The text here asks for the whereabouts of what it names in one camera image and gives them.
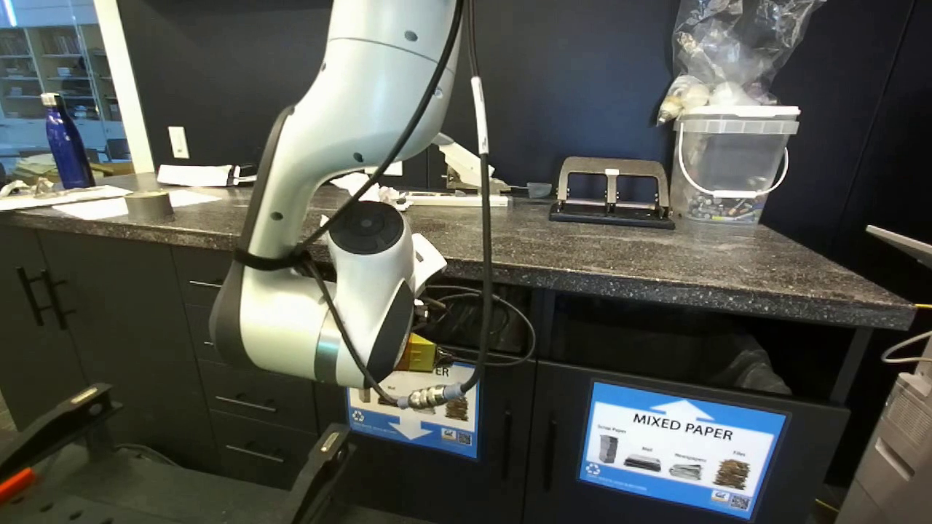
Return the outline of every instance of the blue bottle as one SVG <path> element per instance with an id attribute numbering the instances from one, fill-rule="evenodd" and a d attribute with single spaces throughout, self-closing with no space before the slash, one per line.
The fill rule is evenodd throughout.
<path id="1" fill-rule="evenodd" d="M 41 104 L 45 104 L 45 136 L 57 165 L 60 186 L 94 186 L 85 141 L 75 123 L 66 116 L 60 95 L 41 94 Z"/>

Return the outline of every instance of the white container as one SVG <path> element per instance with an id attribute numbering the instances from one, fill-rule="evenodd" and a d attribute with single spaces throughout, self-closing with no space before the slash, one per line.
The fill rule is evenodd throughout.
<path id="1" fill-rule="evenodd" d="M 677 221 L 755 226 L 790 176 L 795 104 L 727 104 L 676 119 L 670 206 Z"/>

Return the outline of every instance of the sign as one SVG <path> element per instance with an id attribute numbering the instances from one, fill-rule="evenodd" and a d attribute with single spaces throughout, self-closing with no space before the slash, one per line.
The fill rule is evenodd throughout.
<path id="1" fill-rule="evenodd" d="M 750 522 L 787 416 L 593 385 L 580 480 Z"/>
<path id="2" fill-rule="evenodd" d="M 452 363 L 433 373 L 389 373 L 382 387 L 389 395 L 410 395 L 423 387 L 463 385 L 469 376 L 472 366 Z M 348 430 L 476 461 L 476 387 L 428 410 L 379 406 L 375 389 L 345 389 Z"/>

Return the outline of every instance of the countertop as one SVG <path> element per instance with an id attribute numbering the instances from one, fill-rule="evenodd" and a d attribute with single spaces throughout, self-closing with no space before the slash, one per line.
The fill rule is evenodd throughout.
<path id="1" fill-rule="evenodd" d="M 66 229 L 178 247 L 230 250 L 248 212 L 248 189 L 213 189 L 220 200 L 181 206 L 169 221 L 79 221 L 54 209 L 0 216 L 2 226 Z M 312 209 L 337 206 L 335 192 Z M 481 273 L 481 212 L 474 206 L 410 206 L 410 226 L 449 260 L 452 277 Z M 638 229 L 612 224 L 548 221 L 548 200 L 514 200 L 491 209 L 494 279 L 564 293 L 647 301 L 755 317 L 833 327 L 908 330 L 913 308 L 864 277 L 756 226 Z"/>

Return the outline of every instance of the robotic arm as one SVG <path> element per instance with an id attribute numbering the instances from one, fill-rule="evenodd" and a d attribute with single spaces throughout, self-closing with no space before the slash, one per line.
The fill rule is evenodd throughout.
<path id="1" fill-rule="evenodd" d="M 456 69 L 459 4 L 335 0 L 321 75 L 264 145 L 238 245 L 245 253 L 213 307 L 220 349 L 340 387 L 367 385 L 357 363 L 379 381 L 392 369 L 415 293 L 407 221 L 382 203 L 337 212 L 325 240 L 337 283 L 325 289 L 294 269 L 294 250 L 303 247 L 309 197 L 328 178 L 431 145 Z M 405 141 L 423 95 L 431 98 Z"/>

